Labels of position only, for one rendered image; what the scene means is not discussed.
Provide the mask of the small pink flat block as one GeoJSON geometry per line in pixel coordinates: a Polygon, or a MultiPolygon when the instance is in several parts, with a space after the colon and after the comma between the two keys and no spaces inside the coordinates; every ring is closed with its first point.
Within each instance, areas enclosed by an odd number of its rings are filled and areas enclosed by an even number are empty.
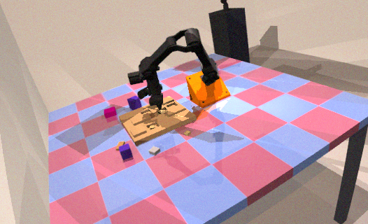
{"type": "Polygon", "coordinates": [[[104,115],[105,115],[106,118],[116,116],[115,107],[110,107],[110,108],[104,109],[104,115]]]}

